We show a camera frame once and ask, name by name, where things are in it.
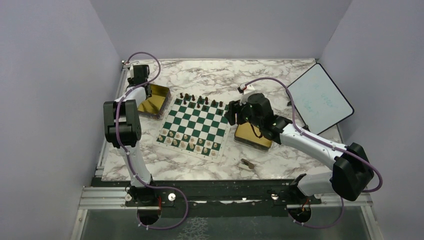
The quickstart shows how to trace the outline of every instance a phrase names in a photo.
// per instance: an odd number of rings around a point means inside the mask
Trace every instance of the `chess square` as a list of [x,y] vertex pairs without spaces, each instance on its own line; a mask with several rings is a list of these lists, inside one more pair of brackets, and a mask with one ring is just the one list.
[[210,134],[217,134],[217,131],[218,131],[218,128],[217,127],[214,127],[214,126],[211,126],[210,128],[209,128],[209,133]]
[[218,128],[219,129],[226,129],[227,128],[227,124],[226,123],[219,123],[219,126],[218,126]]
[[171,111],[169,111],[168,117],[169,116],[175,116],[175,114],[177,114],[177,111],[176,110],[171,110]]
[[184,113],[184,115],[182,116],[182,119],[187,119],[187,120],[189,120],[189,119],[190,119],[190,117],[191,117],[191,115],[190,115],[190,114]]
[[169,130],[176,132],[178,130],[178,125],[172,124],[172,126],[169,128]]
[[176,139],[176,140],[181,140],[181,139],[183,139],[183,135],[184,134],[182,134],[180,131],[177,130],[177,133],[175,133],[175,135],[173,136],[173,138]]
[[173,121],[172,121],[172,123],[173,124],[180,124],[181,123],[181,118],[179,118],[179,117],[175,117],[174,119],[173,119]]
[[190,120],[188,121],[187,128],[194,129],[195,126],[196,126],[196,122],[195,121],[190,121]]
[[185,113],[185,112],[186,112],[186,110],[187,110],[187,107],[185,107],[185,106],[180,106],[180,107],[179,107],[179,109],[178,109],[178,112]]
[[197,122],[198,118],[199,118],[198,116],[191,115],[189,120],[192,121],[192,122]]
[[174,117],[174,116],[168,116],[168,117],[166,118],[166,121],[167,121],[168,123],[173,123],[173,122],[174,122],[174,119],[175,119],[175,117]]
[[199,130],[200,131],[200,130],[202,130],[202,127],[203,127],[203,124],[198,123],[198,122],[194,125],[194,129],[195,130]]
[[198,138],[200,136],[200,131],[199,130],[193,130],[193,133],[191,134],[193,137]]
[[180,111],[179,111],[179,112],[177,112],[177,113],[175,114],[175,117],[176,117],[176,118],[180,118],[180,119],[181,119],[183,116],[184,116],[184,112],[180,112]]
[[180,110],[180,106],[179,105],[173,105],[171,110],[178,112],[178,110]]
[[206,116],[208,115],[208,113],[207,112],[205,112],[205,111],[201,111],[200,112],[200,114],[199,114],[199,117],[201,117],[201,118],[206,118]]
[[216,131],[216,135],[217,136],[220,136],[220,137],[223,137],[224,136],[224,133],[225,133],[225,130],[224,129],[218,129]]
[[170,128],[171,128],[171,126],[172,126],[172,123],[170,123],[170,122],[165,122],[165,124],[163,125],[163,128],[164,128],[164,129],[170,129]]
[[189,120],[181,119],[181,123],[179,125],[183,127],[187,127],[187,125],[189,125]]
[[198,122],[199,124],[203,124],[205,122],[205,119],[203,117],[199,117],[196,122]]
[[186,127],[185,126],[179,126],[177,132],[179,133],[184,133],[186,131]]
[[201,131],[202,131],[202,132],[206,132],[206,133],[207,133],[207,132],[209,132],[209,129],[210,129],[210,128],[211,128],[210,126],[203,125],[203,126],[202,126],[202,128],[201,128]]
[[194,109],[192,108],[187,108],[187,110],[185,111],[186,114],[192,115],[193,114]]
[[223,142],[223,137],[222,136],[215,136],[215,143],[222,143]]
[[220,125],[220,122],[219,121],[212,121],[212,123],[210,124],[210,126],[211,127],[215,127],[215,128],[217,128],[218,126]]
[[204,131],[201,131],[200,132],[200,134],[199,134],[199,138],[201,138],[201,139],[206,139],[208,137],[208,133],[207,132],[204,132]]
[[201,112],[200,110],[194,109],[192,115],[198,117],[200,115],[200,112]]
[[209,120],[213,120],[214,119],[214,114],[212,114],[212,113],[208,113],[207,115],[206,115],[206,119],[209,119]]
[[192,135],[193,134],[193,128],[185,128],[184,134],[186,135]]
[[223,116],[220,116],[220,115],[213,116],[213,120],[216,122],[221,122],[221,118],[223,118]]
[[210,125],[212,124],[212,120],[210,120],[210,119],[205,119],[203,124],[204,124],[204,125],[208,125],[208,126],[210,126]]
[[215,134],[207,134],[206,140],[213,142],[215,140]]

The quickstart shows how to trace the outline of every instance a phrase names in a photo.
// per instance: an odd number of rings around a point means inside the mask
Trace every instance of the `screw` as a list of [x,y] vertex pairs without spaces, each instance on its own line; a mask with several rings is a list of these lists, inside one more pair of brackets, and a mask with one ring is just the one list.
[[169,195],[168,195],[168,200],[169,201],[174,201],[175,200],[175,198],[176,198],[176,196],[175,196],[175,193],[170,193]]

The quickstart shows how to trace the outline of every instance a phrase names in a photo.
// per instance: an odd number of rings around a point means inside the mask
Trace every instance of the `cable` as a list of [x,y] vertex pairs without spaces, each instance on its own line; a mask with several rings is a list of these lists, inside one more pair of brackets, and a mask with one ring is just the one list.
[[[139,84],[139,85],[137,85],[137,86],[135,86],[135,87],[133,87],[132,89],[130,89],[130,90],[128,90],[120,99],[119,99],[119,102],[118,102],[118,104],[117,104],[117,106],[116,106],[116,120],[118,120],[119,119],[119,115],[120,115],[120,110],[121,110],[121,104],[122,104],[122,102],[125,100],[125,98],[132,92],[132,91],[134,91],[134,90],[136,90],[136,89],[138,89],[138,88],[140,88],[140,87],[143,87],[143,86],[145,86],[145,85],[147,85],[147,84],[149,84],[149,83],[151,83],[151,82],[153,82],[155,79],[157,79],[158,77],[159,77],[159,74],[161,73],[161,64],[159,63],[159,60],[155,57],[155,56],[153,56],[152,54],[150,54],[150,53],[148,53],[148,52],[145,52],[145,51],[138,51],[138,52],[135,52],[135,53],[133,53],[131,56],[129,56],[129,58],[128,58],[128,60],[126,61],[126,63],[129,63],[130,62],[130,60],[131,60],[131,58],[132,57],[134,57],[135,55],[137,55],[137,54],[146,54],[146,55],[149,55],[150,57],[152,57],[155,61],[156,61],[156,63],[157,63],[157,65],[158,65],[158,72],[157,72],[157,74],[156,74],[156,76],[154,76],[151,80],[149,80],[149,81],[147,81],[147,82],[144,82],[144,83],[142,83],[142,84]],[[126,159],[127,159],[127,161],[128,161],[128,168],[129,168],[129,170],[131,171],[131,174],[141,183],[141,184],[143,184],[146,188],[150,188],[150,189],[171,189],[171,190],[174,190],[174,191],[177,191],[177,192],[179,192],[181,195],[182,195],[182,197],[184,198],[184,200],[185,200],[185,213],[184,213],[184,216],[182,217],[182,219],[179,221],[179,222],[177,222],[176,224],[174,224],[174,225],[171,225],[171,226],[167,226],[167,227],[155,227],[155,226],[147,226],[147,225],[144,225],[141,221],[140,221],[140,219],[139,219],[139,214],[137,213],[137,219],[138,219],[138,226],[143,226],[143,227],[146,227],[146,228],[150,228],[150,229],[155,229],[155,230],[168,230],[168,229],[173,229],[173,228],[175,228],[175,227],[178,227],[180,224],[182,224],[185,220],[186,220],[186,218],[187,218],[187,215],[188,215],[188,213],[189,213],[189,201],[187,200],[187,197],[186,197],[186,195],[184,195],[184,193],[183,193],[183,191],[181,191],[180,189],[178,189],[178,188],[175,188],[175,187],[172,187],[172,186],[151,186],[151,185],[148,185],[147,183],[145,183],[140,177],[139,177],[139,175],[137,174],[137,172],[136,171],[134,171],[134,169],[133,169],[133,165],[131,164],[131,158],[130,158],[130,152],[128,151],[128,149],[122,144],[122,141],[121,141],[121,137],[120,137],[120,134],[119,134],[119,121],[116,121],[116,124],[115,124],[115,127],[116,127],[116,140],[117,140],[117,142],[118,142],[118,144],[119,144],[119,146],[125,151],[125,154],[126,154]]]
[[251,128],[252,128],[253,134],[254,134],[254,135],[255,135],[258,139],[260,139],[260,138],[262,138],[262,137],[263,137],[262,133],[261,133],[259,136],[256,134],[255,129],[254,129],[254,127],[253,127],[253,125],[252,125],[252,124],[251,124],[250,126],[251,126]]
[[[315,141],[315,142],[317,142],[317,143],[319,143],[321,145],[324,145],[324,146],[326,146],[328,148],[332,148],[333,147],[331,144],[326,143],[325,141],[322,141],[322,140],[320,140],[320,139],[318,139],[318,138],[316,138],[316,137],[314,137],[312,135],[309,135],[305,131],[302,131],[296,125],[295,102],[293,101],[293,97],[292,97],[292,94],[289,91],[289,88],[283,82],[281,82],[280,80],[278,80],[278,79],[276,79],[274,77],[259,77],[259,78],[256,78],[256,79],[254,79],[252,81],[249,81],[249,82],[245,83],[244,85],[245,86],[248,86],[248,85],[250,85],[250,84],[252,84],[254,82],[260,81],[260,80],[272,80],[272,81],[275,81],[275,82],[279,83],[285,89],[285,92],[287,93],[287,95],[288,95],[288,97],[289,97],[289,99],[291,101],[291,107],[292,107],[291,118],[292,118],[292,121],[293,121],[293,127],[299,133],[302,133],[307,138],[309,138],[309,139],[311,139],[311,140],[313,140],[313,141]],[[354,157],[355,159],[357,159],[358,161],[360,161],[361,163],[365,164],[367,167],[369,167],[370,169],[372,169],[375,172],[375,174],[377,175],[377,177],[378,177],[378,185],[375,188],[373,188],[373,189],[362,191],[363,193],[373,193],[373,192],[379,190],[382,187],[382,185],[383,185],[383,177],[380,174],[380,172],[373,165],[371,165],[369,162],[365,161],[362,157],[360,157],[360,156],[358,156],[356,154],[351,153],[350,151],[347,151],[347,150],[342,149],[342,148],[339,148],[339,147],[335,147],[334,149],[337,150],[337,151],[340,151],[340,152],[342,152],[344,154],[348,154],[348,155]],[[298,222],[298,221],[296,221],[294,219],[293,219],[293,222],[296,223],[296,224],[298,224],[298,225],[301,225],[301,226],[304,226],[304,227],[307,227],[307,228],[311,228],[311,229],[326,229],[326,228],[330,228],[330,227],[338,224],[340,222],[340,220],[342,219],[343,214],[345,213],[345,202],[343,201],[343,198],[342,197],[340,197],[340,198],[341,198],[341,213],[338,216],[337,220],[335,222],[333,222],[332,224],[330,224],[330,225],[324,225],[324,226],[312,226],[312,225],[307,225],[307,224],[304,224],[304,223],[300,223],[300,222]]]
[[340,223],[340,221],[343,218],[343,215],[345,214],[345,201],[343,201],[343,197],[340,197],[340,200],[341,200],[341,212],[340,212],[340,215],[338,216],[338,218],[333,223],[328,224],[328,225],[323,225],[323,226],[309,225],[309,224],[305,224],[304,222],[298,222],[298,221],[296,221],[292,217],[292,215],[290,215],[290,214],[289,214],[289,216],[290,216],[291,219],[293,219],[293,223],[295,223],[297,225],[300,225],[302,227],[309,228],[309,229],[328,229],[328,228],[331,228],[331,227],[337,225],[338,223]]

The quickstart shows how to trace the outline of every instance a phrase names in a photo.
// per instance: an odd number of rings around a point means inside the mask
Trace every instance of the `whiteboard frame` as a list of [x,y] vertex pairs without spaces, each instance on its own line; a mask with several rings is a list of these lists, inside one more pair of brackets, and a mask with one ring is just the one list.
[[[340,88],[337,86],[337,84],[333,81],[333,79],[330,77],[330,75],[328,74],[328,72],[326,71],[326,69],[323,67],[323,65],[321,65],[321,63],[315,63],[313,66],[311,66],[307,71],[305,71],[302,75],[300,75],[296,80],[294,80],[292,83],[290,83],[290,85],[287,86],[287,88],[290,88],[290,86],[292,84],[294,84],[297,80],[301,79],[303,77],[303,75],[305,75],[307,72],[309,72],[309,70],[311,70],[313,67],[315,67],[316,65],[319,65],[321,67],[321,69],[324,71],[324,73],[327,75],[327,77],[331,80],[332,84],[334,84],[335,88],[338,90],[338,92],[341,94],[341,96],[344,98],[344,100],[346,101],[346,103],[350,106],[350,108],[352,109],[352,113],[345,116],[343,119],[340,119],[338,122],[334,123],[333,125],[330,125],[329,127],[327,127],[326,129],[324,129],[323,131],[319,132],[319,133],[314,133],[314,134],[322,134],[323,132],[327,131],[328,129],[330,129],[331,127],[339,124],[341,121],[347,119],[348,117],[352,116],[355,113],[355,109],[352,106],[352,104],[348,101],[348,99],[345,97],[345,95],[343,94],[342,91],[340,91]],[[294,107],[296,108],[297,113],[299,114],[299,117],[302,119],[302,121],[305,123],[305,125],[308,125],[308,123],[305,121],[305,119],[302,117],[302,114],[299,112],[298,108],[296,107],[296,103],[294,104]]]

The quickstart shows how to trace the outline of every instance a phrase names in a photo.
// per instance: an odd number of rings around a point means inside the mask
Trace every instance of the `whiteboard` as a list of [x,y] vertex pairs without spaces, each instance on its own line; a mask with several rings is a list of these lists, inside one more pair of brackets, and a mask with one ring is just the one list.
[[311,133],[320,134],[354,113],[354,108],[319,63],[290,84],[288,90]]

